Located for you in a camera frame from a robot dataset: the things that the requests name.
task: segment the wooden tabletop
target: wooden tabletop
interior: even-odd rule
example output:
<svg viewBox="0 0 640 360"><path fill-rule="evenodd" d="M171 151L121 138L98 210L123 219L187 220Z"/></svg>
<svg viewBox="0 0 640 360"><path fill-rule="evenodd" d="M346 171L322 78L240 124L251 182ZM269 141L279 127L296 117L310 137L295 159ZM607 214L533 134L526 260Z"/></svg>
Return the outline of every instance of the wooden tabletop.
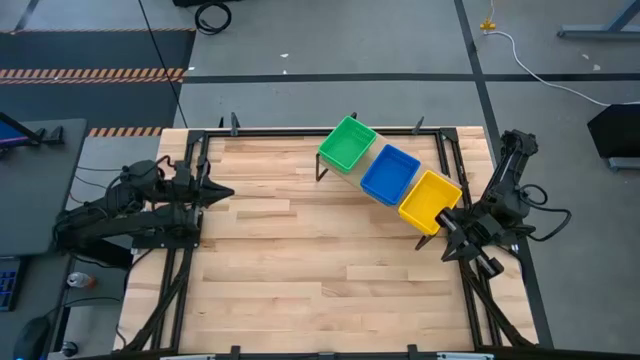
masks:
<svg viewBox="0 0 640 360"><path fill-rule="evenodd" d="M472 198L492 171L481 127L457 128ZM165 130L158 157L183 158L187 130ZM439 169L433 136L390 136L390 143ZM418 230L329 172L315 181L321 136L215 138L211 179L236 195L211 206L194 253L181 353L387 352L471 350L460 274L440 257L440 236L413 248ZM453 154L447 144L449 168ZM165 171L169 176L170 168ZM492 248L505 267L491 280L513 324L536 341L517 260ZM155 250L131 273L120 326L128 340L155 307L166 252ZM176 259L176 269L180 259ZM483 307L476 301L489 344ZM173 311L168 311L163 345ZM115 340L115 348L120 348Z"/></svg>

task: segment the black metal frame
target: black metal frame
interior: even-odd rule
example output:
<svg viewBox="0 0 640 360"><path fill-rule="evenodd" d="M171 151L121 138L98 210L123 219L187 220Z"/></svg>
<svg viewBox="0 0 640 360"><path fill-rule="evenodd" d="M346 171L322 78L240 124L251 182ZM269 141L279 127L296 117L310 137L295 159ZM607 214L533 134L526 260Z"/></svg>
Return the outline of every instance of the black metal frame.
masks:
<svg viewBox="0 0 640 360"><path fill-rule="evenodd" d="M462 161L462 154L460 150L460 144L458 142L458 135L455 128L430 128L430 129L422 129L420 128L420 123L414 128L411 127L397 127L397 128L373 128L376 132L385 136L407 136L407 135L429 135L435 136L436 145L438 148L438 157L440 161L440 166L442 172L445 175L450 175L449 164L447 161L446 148L444 146L445 140L450 141L451 147L453 150L454 163L456 166L458 180L460 185L462 186L463 191L463 202L465 207L471 206L471 195L469 192L469 184L467 181L467 176L464 168L464 163ZM265 128L265 129L240 129L239 123L237 120L232 121L231 129L214 129L214 130L190 130L187 140L187 148L185 150L184 160L188 163L191 163L193 160L193 151L195 148L195 144L197 142L201 142L200 154L197 161L198 167L198 175L203 175L204 171L208 171L208 160L207 153L209 149L209 142L211 138L216 137L269 137L269 136L279 136L279 137L288 137L288 136L327 136L333 128ZM319 181L326 174L327 169L320 172L319 166L319 158L316 156L316 180ZM175 264L175 256L176 251L173 249L169 249L167 252L164 273L162 276L162 284L160 291L160 300L167 301L165 295L167 293L167 289L169 288L169 284L171 283L171 279L173 277L173 265ZM190 268L191 260L193 257L193 250L187 249L184 252L182 261L186 261L186 265ZM528 278L531 276L535 277L535 270L532 266L532 262L530 261L520 261L521 266L523 267L523 277L526 273ZM472 342L474 345L474 351L477 355L480 354L494 354L498 359L520 359L520 358L553 358L553 359L569 359L569 358L581 358L581 359L598 359L607 357L607 358L629 358L628 355L619 355L619 354L606 354L606 353L592 353L592 352L582 352L582 351L564 351L564 350L553 350L553 349L542 349L539 347L535 348L518 348L518 347L503 347L501 346L501 338L500 332L497 327L497 322L492 312L489 312L487 309L487 318L489 320L489 329L491 333L492 346L487 346L483 344L482 334L480 332L480 323L478 318L478 312L475 304L474 293L472 289L472 281L469 281L469 265L463 262L459 262L459 269L461 275L461 281L464 291L465 303L467 308L467 314L469 317L469 328L471 332ZM154 329L152 339L151 339L151 347L149 350L145 351L136 351L136 352L125 352L125 353L116 353L105 356L97 356L85 359L159 359L161 356L172 356L178 355L178 350L180 346L180 333L182 330L182 322L184 318L184 308L186 302L186 293L188 288L188 273L185 281L183 282L178 294L177 294L177 303L175 308L175 316L172 324L172 333L171 333L171 343L169 348L160 348L161 338L162 338L162 327L163 323L160 322L159 326ZM476 287L476 291L478 288L480 290L485 290L483 293L490 295L490 287L487 279L480 278L479 281L476 279L475 283L473 283L474 287ZM529 296L531 296L531 289L527 287L527 291ZM497 313L499 315L503 314L497 308ZM444 352L419 352L416 345L409 344L407 346L407 352L395 352L395 353L309 353L309 354L240 354L239 346L232 346L229 354L216 354L216 359L221 360L238 360L242 357L243 360L280 360L280 359L299 359L305 358L309 360L333 360L333 359L341 359L341 360L382 360L382 359L408 359L408 360L421 360L421 359L453 359L455 358L455 353L444 353Z"/></svg>

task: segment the hazard tape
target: hazard tape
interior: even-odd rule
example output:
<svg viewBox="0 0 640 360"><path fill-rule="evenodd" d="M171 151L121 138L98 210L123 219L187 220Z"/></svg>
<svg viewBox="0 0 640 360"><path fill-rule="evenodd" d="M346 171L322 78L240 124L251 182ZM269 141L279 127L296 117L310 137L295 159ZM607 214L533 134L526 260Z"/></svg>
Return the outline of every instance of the hazard tape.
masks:
<svg viewBox="0 0 640 360"><path fill-rule="evenodd" d="M162 127L117 127L117 128L93 128L87 137L139 137L159 136Z"/></svg>
<svg viewBox="0 0 640 360"><path fill-rule="evenodd" d="M0 84L182 82L184 69L0 69Z"/></svg>
<svg viewBox="0 0 640 360"><path fill-rule="evenodd" d="M0 34L18 34L24 32L143 32L149 31L147 28L138 29L23 29L23 30L2 30ZM158 28L151 31L196 31L194 28Z"/></svg>

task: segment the desk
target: desk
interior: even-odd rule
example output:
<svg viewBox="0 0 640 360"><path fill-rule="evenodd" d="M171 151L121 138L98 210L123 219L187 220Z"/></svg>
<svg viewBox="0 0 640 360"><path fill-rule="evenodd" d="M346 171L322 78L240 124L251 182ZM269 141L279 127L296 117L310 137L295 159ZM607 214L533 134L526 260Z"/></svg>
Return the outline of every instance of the desk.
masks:
<svg viewBox="0 0 640 360"><path fill-rule="evenodd" d="M187 133L165 130L158 157L183 159ZM493 171L484 131L461 127L457 133L470 194L478 199ZM331 172L315 181L323 136L271 134L278 137L216 137L209 143L212 180L236 195L205 212L180 353L228 353L232 345L243 353L404 352L407 344L420 351L473 349L458 265L440 261L444 234L414 251L422 234L394 209ZM385 136L441 168L433 136ZM446 150L455 169L452 149ZM505 267L491 280L496 302L535 342L517 261L486 250ZM157 303L165 256L156 250L131 273L120 319L128 339ZM163 346L171 323L165 321Z"/></svg>
<svg viewBox="0 0 640 360"><path fill-rule="evenodd" d="M54 163L43 165L40 169L38 169L40 165L38 162L32 162L30 165L34 166L34 168L25 169L30 175L25 176L22 184L17 188L5 187L3 184L1 189L1 202L18 209L3 212L2 217L6 221L11 221L11 224L20 222L21 225L28 225L33 230L30 232L32 236L46 237L47 241L41 241L40 243L47 243L51 241L51 228L55 223L55 216L64 210L66 204L73 174L84 143L87 122L84 119L73 119L27 122L23 125L31 130L37 130L41 127L48 130L56 126L64 127L64 145L42 145L40 148L13 149L5 159L0 160L0 172L5 172L11 169L11 167L7 166L7 163L3 165L5 160L9 160L9 164L12 164L14 161L21 160L21 158L28 160L25 155L33 156L38 152L51 151L58 154ZM18 189L28 188L33 188L34 190L22 193L17 191ZM40 193L43 190L49 192L46 197L43 197ZM3 223L3 235L5 235L5 226L9 225ZM2 323L3 327L3 335L0 336L0 359L10 359L13 356L16 338L29 320L44 315L47 311L60 304L70 265L71 258L69 256L58 254L39 255L31 258L22 282L22 289L18 295L16 309L12 312L0 313L0 323ZM59 312L54 311L50 318L57 319ZM53 329L55 329L55 326L49 335L49 343L51 343L54 336ZM49 348L50 345L45 346L45 349L49 350Z"/></svg>

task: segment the concrete floor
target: concrete floor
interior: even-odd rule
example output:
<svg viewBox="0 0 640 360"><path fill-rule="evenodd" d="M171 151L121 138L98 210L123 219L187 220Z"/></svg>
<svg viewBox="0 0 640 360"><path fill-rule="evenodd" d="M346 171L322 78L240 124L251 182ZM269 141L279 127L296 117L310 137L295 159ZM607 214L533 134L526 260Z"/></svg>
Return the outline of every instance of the concrete floor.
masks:
<svg viewBox="0 0 640 360"><path fill-rule="evenodd" d="M506 39L484 37L479 31L489 0L463 2L482 70L523 73ZM3 1L0 30L12 29L27 3ZM143 3L152 27L192 26L189 11L174 8L169 0ZM498 28L516 38L521 60L533 71L640 71L640 43L555 37L562 23L607 22L624 0L495 3ZM229 6L234 20L226 32L197 35L188 75L471 73L453 1L245 0ZM133 0L40 0L27 24L30 29L143 27ZM637 82L563 85L605 102L640 99ZM602 108L534 82L495 82L487 88L500 131L517 128L538 137L540 152L530 161L523 182L543 186L549 206L573 211L560 235L531 244L555 346L640 353L640 287L633 285L640 250L640 225L634 219L640 212L640 176L612 173L598 158L586 123ZM421 116L424 125L486 125L473 82L184 84L180 100L192 127L216 126L220 116L232 111L245 127L335 125L352 111L369 125L411 125ZM157 138L88 139L81 163L117 167L155 157L156 147ZM79 174L102 184L111 176ZM76 183L72 192L84 200L99 196L100 189ZM561 219L532 212L527 220L545 232ZM81 339L82 355L107 352L118 307L82 311L72 316L67 338ZM95 323L108 325L87 325Z"/></svg>

